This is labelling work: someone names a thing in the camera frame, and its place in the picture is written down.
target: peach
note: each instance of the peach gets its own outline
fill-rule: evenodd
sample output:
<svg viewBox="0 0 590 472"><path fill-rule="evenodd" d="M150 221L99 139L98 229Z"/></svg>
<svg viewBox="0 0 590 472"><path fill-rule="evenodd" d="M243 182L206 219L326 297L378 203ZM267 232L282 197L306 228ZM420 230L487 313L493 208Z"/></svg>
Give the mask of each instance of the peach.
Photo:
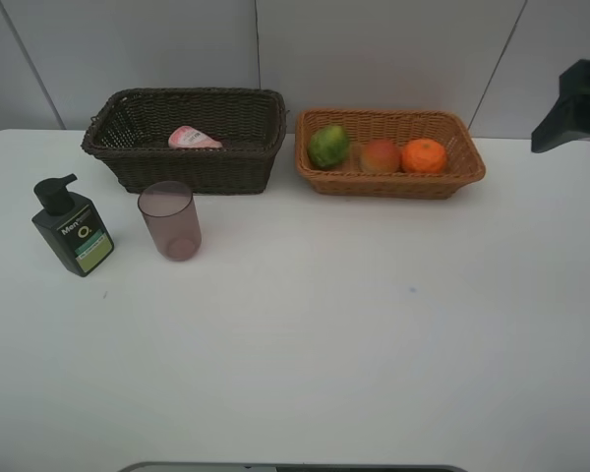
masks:
<svg viewBox="0 0 590 472"><path fill-rule="evenodd" d="M363 146L361 170L369 174L397 172L400 167L400 149L391 140L375 140Z"/></svg>

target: pink plastic cup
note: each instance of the pink plastic cup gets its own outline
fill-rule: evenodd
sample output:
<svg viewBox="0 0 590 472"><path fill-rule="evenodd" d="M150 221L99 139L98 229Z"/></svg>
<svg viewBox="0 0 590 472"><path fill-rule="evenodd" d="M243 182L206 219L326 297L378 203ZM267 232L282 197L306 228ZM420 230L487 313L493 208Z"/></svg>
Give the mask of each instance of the pink plastic cup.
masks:
<svg viewBox="0 0 590 472"><path fill-rule="evenodd" d="M193 191L181 182L153 184L138 198L157 251L170 261L186 261L201 246Z"/></svg>

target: pink soap bar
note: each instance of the pink soap bar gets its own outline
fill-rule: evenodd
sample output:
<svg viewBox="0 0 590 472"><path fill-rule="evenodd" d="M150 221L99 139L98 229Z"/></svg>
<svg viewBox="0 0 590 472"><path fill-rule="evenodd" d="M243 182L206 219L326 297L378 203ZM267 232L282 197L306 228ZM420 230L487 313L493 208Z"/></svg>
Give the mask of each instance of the pink soap bar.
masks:
<svg viewBox="0 0 590 472"><path fill-rule="evenodd" d="M213 140L210 136L202 133L191 126L182 126L168 138L168 145L171 148L192 149L192 148L222 148L219 141Z"/></svg>

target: white table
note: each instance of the white table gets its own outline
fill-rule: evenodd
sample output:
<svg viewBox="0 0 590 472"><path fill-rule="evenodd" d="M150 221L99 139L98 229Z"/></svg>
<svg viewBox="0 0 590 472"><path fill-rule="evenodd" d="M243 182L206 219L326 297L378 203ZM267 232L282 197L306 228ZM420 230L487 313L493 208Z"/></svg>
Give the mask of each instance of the white table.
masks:
<svg viewBox="0 0 590 472"><path fill-rule="evenodd" d="M83 133L0 133L0 472L142 461L590 471L590 143L477 140L449 201L197 197L155 250ZM66 271L30 218L75 172L116 250Z"/></svg>

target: green bottle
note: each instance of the green bottle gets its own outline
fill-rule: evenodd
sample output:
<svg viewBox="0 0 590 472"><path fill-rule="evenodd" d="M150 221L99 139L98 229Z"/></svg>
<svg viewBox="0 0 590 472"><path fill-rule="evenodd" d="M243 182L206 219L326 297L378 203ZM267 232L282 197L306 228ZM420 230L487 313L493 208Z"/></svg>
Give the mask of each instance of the green bottle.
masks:
<svg viewBox="0 0 590 472"><path fill-rule="evenodd" d="M66 189L75 180L70 174L35 185L44 209L32 222L66 269L85 277L111 254L114 243L91 200Z"/></svg>

